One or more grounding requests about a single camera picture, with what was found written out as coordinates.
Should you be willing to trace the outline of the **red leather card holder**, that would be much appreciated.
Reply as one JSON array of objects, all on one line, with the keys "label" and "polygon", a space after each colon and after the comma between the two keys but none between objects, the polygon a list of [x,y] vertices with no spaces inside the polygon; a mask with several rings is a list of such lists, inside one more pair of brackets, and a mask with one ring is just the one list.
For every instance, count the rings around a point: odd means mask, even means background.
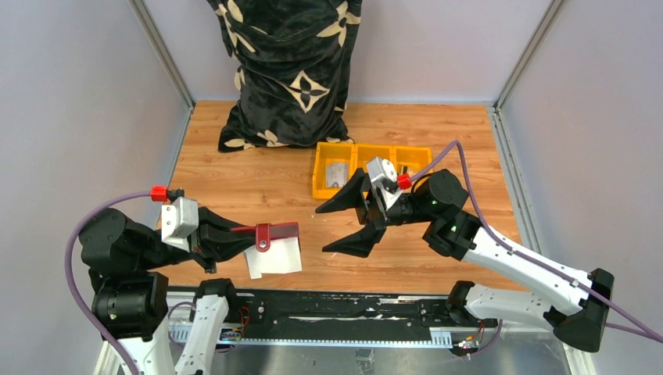
[{"label": "red leather card holder", "polygon": [[232,232],[253,236],[253,244],[244,252],[252,280],[265,274],[289,274],[303,270],[299,240],[299,224],[260,223],[253,227],[236,227]]}]

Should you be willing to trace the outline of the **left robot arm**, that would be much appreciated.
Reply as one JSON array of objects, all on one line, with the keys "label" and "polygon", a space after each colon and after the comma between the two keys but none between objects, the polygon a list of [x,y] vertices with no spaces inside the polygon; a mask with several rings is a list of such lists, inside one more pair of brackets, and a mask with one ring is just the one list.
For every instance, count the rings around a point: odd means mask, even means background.
[{"label": "left robot arm", "polygon": [[91,304],[74,294],[79,307],[113,348],[126,374],[208,374],[222,323],[233,321],[239,301],[224,278],[202,282],[193,300],[192,329],[178,359],[170,348],[168,279],[162,266],[187,261],[214,272],[256,243],[256,231],[205,207],[163,207],[164,222],[153,230],[112,206],[86,216],[71,241],[81,243],[81,260],[94,291]]}]

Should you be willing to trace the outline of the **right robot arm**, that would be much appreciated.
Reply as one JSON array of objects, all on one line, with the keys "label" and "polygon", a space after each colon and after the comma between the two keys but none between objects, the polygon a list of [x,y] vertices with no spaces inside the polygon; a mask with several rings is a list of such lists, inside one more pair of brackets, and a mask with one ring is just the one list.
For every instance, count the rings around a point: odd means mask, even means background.
[{"label": "right robot arm", "polygon": [[598,352],[614,276],[602,269],[572,269],[505,238],[464,210],[468,197],[449,170],[430,173],[405,192],[398,180],[358,169],[317,213],[354,209],[360,229],[325,245],[324,251],[365,258],[389,227],[425,223],[423,240],[437,254],[482,266],[525,287],[518,292],[459,280],[444,306],[451,323],[524,323],[548,330],[578,350]]}]

